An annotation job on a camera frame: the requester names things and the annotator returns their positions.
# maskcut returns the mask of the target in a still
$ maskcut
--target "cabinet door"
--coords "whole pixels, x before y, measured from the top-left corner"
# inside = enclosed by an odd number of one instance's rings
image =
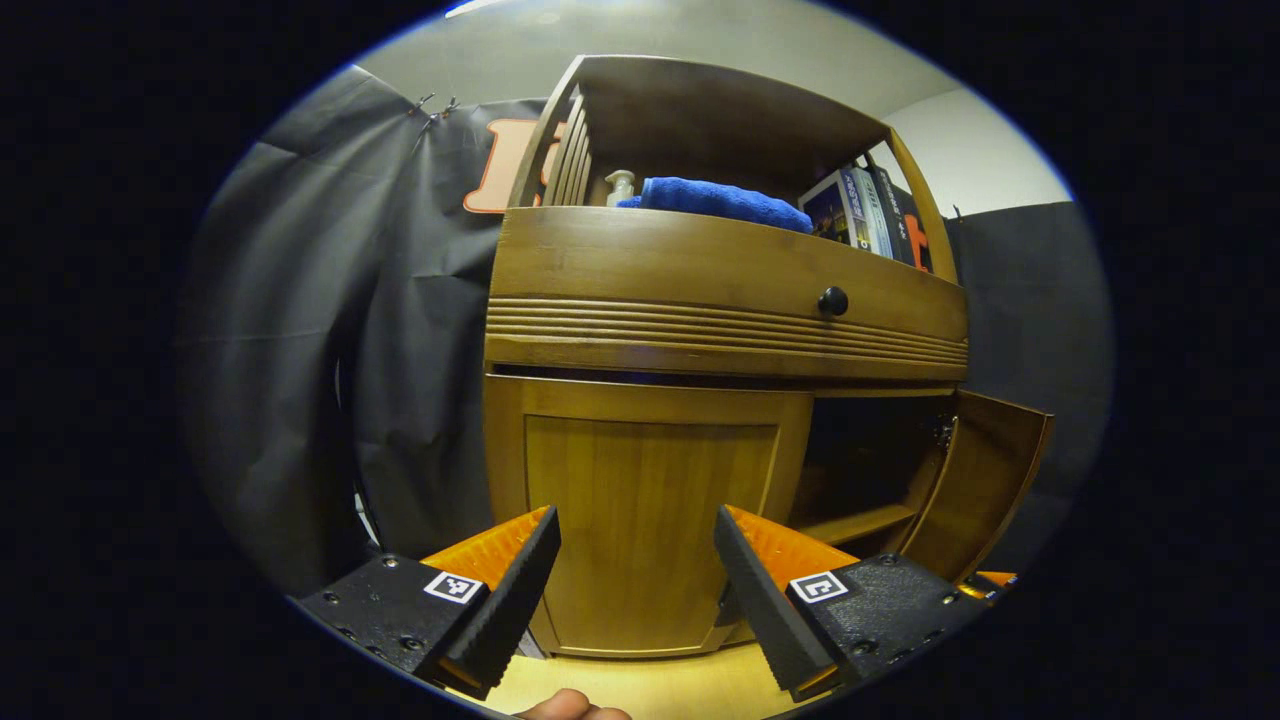
[[[956,392],[951,445],[902,555],[950,580],[991,551],[1036,479],[1053,416]]]
[[[813,398],[488,375],[497,520],[559,509],[562,546],[531,629],[566,655],[716,650],[716,509],[790,512]]]

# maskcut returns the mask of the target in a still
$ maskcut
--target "blue towel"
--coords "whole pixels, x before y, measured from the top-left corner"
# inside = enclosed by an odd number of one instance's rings
[[[618,208],[648,208],[746,220],[809,234],[813,220],[788,202],[731,184],[685,178],[649,178],[644,192],[618,202]]]

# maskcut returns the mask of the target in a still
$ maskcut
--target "open cabinet door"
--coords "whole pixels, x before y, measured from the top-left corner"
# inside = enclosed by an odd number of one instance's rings
[[[1036,479],[1052,427],[1046,413],[957,391],[946,460],[902,555],[956,582],[975,571]]]

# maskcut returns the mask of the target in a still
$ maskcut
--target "drawer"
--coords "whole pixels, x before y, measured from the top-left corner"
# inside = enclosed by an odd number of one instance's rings
[[[818,299],[837,287],[838,316]],[[507,211],[490,287],[494,364],[963,380],[964,290],[754,223],[659,210]]]

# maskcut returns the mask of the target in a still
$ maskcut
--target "orange letter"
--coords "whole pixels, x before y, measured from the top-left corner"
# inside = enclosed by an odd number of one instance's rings
[[[534,135],[536,120],[500,119],[489,123],[489,132],[493,133],[493,147],[489,149],[489,161],[484,167],[484,176],[480,178],[480,187],[468,192],[462,199],[462,206],[471,213],[506,213],[507,201],[511,200],[511,190],[516,186],[516,172],[520,169],[520,158],[529,149],[529,140]],[[556,128],[556,137],[564,132],[566,123]],[[547,163],[543,164],[543,184],[547,183],[547,173],[559,143],[553,143],[547,150]],[[538,197],[534,205],[539,204]]]

